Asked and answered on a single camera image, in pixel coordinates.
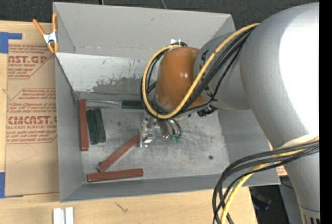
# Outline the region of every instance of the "wooden block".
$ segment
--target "wooden block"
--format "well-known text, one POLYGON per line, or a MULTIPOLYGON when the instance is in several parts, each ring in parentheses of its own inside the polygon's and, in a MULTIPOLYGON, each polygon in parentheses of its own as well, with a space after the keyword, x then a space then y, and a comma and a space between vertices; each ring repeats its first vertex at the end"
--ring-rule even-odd
POLYGON ((89 150, 87 107, 85 100, 78 100, 81 151, 89 150))
POLYGON ((106 171, 114 162, 116 162, 123 154, 125 154, 130 148, 136 145, 140 141, 140 136, 135 135, 112 155, 110 155, 105 161, 103 161, 98 167, 99 172, 106 171))
POLYGON ((95 181, 103 180, 115 180, 123 178, 133 178, 143 176, 143 169, 130 169, 123 171, 113 171, 113 172, 98 172, 88 174, 88 182, 92 183, 95 181))

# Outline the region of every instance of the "white plastic piece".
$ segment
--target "white plastic piece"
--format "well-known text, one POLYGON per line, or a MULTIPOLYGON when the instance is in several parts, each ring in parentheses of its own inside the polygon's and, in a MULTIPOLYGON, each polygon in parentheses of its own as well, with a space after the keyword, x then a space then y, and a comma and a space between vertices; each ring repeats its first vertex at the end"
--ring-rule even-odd
POLYGON ((65 224, 74 224, 74 209, 73 207, 66 207, 65 209, 65 224))
POLYGON ((53 224, 74 224, 74 209, 72 207, 54 208, 53 224))

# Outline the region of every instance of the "green block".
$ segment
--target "green block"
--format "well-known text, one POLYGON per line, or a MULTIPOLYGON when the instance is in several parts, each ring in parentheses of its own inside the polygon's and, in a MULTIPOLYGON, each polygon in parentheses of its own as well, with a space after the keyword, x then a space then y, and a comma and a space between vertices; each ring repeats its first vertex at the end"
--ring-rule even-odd
POLYGON ((87 110, 88 128, 90 135, 90 142, 92 145, 98 143, 98 130, 95 121, 94 110, 87 110))
POLYGON ((94 117, 98 131, 98 142, 105 142, 106 141, 105 128, 100 108, 94 109, 94 117))

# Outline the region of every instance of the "cable bundle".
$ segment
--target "cable bundle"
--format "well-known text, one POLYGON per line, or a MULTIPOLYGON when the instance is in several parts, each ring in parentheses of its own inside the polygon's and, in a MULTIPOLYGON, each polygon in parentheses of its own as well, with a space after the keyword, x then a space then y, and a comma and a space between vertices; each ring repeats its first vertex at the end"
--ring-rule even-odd
POLYGON ((213 223, 217 222, 218 224, 224 224, 227 219, 230 224, 233 224, 233 221, 228 214, 229 206, 239 188, 254 173, 273 169, 317 152, 319 152, 319 137, 305 144, 250 155, 229 165, 222 173, 214 188, 212 197, 212 208, 214 213, 213 223), (225 193, 223 193, 223 183, 226 178, 247 168, 251 169, 236 178, 228 186, 225 193), (223 208, 223 213, 219 219, 218 212, 221 208, 223 208))
POLYGON ((164 110, 160 109, 160 107, 158 107, 156 104, 151 103, 149 101, 148 94, 156 86, 156 83, 153 83, 150 86, 150 79, 153 72, 153 68, 155 67, 157 61, 166 52, 168 52, 173 48, 179 48, 181 47, 181 45, 169 45, 162 48, 157 53, 155 53, 153 57, 149 60, 142 77, 142 100, 149 113, 159 119, 170 119, 175 116, 187 113, 189 111, 199 111, 207 108, 210 105, 210 103, 214 100, 214 97, 217 94, 218 88, 222 80, 226 76, 227 72, 231 68, 236 58, 238 57, 238 54, 240 52, 243 43, 245 42, 245 40, 247 39, 253 28, 257 25, 258 23, 252 24, 234 32, 214 50, 214 52, 208 57, 207 61, 204 63, 203 67, 199 71, 197 77, 193 81, 187 94, 184 96, 184 99, 171 113, 165 113, 164 110), (215 59, 217 53, 219 53, 222 49, 224 50, 224 52, 215 59), (215 74, 218 72, 218 70, 220 70, 220 68, 226 64, 226 62, 229 60, 231 56, 233 57, 229 62, 228 66, 225 68, 225 71, 223 72, 220 80, 218 81, 217 87, 214 93, 212 94, 211 99, 200 106, 189 108, 191 104, 198 98, 198 96, 200 96, 200 94, 204 91, 204 89, 207 87, 207 85, 215 76, 215 74), (207 68, 212 63, 212 61, 214 61, 214 63, 211 66, 210 71, 206 73, 207 68))

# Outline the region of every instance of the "orange cylindrical part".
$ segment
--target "orange cylindrical part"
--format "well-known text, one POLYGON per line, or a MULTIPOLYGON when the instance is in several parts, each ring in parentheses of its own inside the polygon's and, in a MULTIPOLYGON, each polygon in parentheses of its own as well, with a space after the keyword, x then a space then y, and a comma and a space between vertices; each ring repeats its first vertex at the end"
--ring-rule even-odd
MULTIPOLYGON (((193 65, 198 52, 199 49, 193 47, 180 47, 164 55, 156 86, 156 99, 163 107, 174 110, 187 94, 194 81, 193 65)), ((199 96, 190 108, 204 102, 199 96)))

